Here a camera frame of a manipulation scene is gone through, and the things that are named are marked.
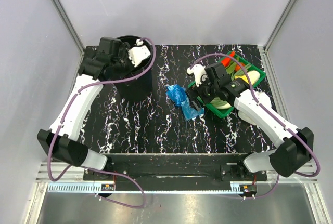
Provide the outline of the blue trash bag roll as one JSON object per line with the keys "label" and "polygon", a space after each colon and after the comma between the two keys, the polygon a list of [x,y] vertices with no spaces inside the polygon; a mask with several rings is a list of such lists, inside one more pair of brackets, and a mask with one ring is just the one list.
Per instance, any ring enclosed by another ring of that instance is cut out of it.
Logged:
{"label": "blue trash bag roll", "polygon": [[181,107],[183,115],[187,121],[193,120],[204,114],[203,108],[196,110],[190,105],[189,97],[187,96],[184,87],[181,87],[178,84],[169,85],[167,86],[166,95],[177,107]]}

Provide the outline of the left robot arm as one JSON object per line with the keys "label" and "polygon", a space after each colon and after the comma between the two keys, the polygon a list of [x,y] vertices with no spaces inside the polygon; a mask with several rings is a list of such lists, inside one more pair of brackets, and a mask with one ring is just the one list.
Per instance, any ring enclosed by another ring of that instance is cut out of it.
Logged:
{"label": "left robot arm", "polygon": [[127,75],[137,68],[132,52],[137,43],[141,39],[136,36],[102,37],[95,49],[86,49],[65,106],[49,129],[40,129],[37,134],[47,154],[49,173],[52,160],[56,159],[68,166],[93,168],[102,180],[112,176],[107,157],[78,139],[84,119],[104,85],[128,82]]}

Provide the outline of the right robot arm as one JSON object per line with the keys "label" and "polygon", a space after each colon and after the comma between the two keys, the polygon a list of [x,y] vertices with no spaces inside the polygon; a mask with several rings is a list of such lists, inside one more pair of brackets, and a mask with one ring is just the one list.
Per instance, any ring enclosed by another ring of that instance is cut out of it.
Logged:
{"label": "right robot arm", "polygon": [[204,103],[215,98],[226,101],[242,114],[244,121],[258,126],[274,144],[274,150],[242,157],[236,168],[240,179],[249,180],[262,170],[290,177],[314,158],[313,132],[288,122],[272,109],[267,94],[254,91],[252,84],[241,78],[231,79],[221,63],[207,67],[194,64],[187,69],[187,74],[195,79],[193,86],[186,90],[192,102],[197,97]]}

